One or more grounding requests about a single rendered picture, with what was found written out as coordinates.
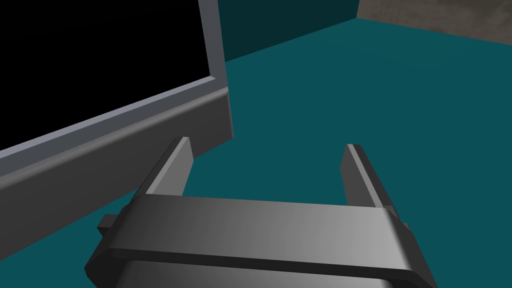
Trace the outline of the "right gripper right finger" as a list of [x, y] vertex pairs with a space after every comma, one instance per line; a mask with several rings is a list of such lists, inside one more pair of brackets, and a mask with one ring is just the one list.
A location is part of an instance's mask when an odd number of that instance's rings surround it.
[[395, 206], [361, 145], [345, 146], [340, 173], [349, 206], [384, 208], [398, 217]]

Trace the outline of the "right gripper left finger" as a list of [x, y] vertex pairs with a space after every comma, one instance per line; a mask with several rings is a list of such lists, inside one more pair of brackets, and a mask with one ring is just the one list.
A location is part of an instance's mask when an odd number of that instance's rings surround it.
[[137, 189], [135, 197], [182, 195], [194, 162], [190, 139], [176, 137]]

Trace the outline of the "grey appliance with black window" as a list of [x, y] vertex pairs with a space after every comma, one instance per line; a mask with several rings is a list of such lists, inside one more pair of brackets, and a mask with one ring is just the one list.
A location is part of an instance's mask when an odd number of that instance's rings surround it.
[[0, 261], [233, 137], [218, 0], [0, 0]]

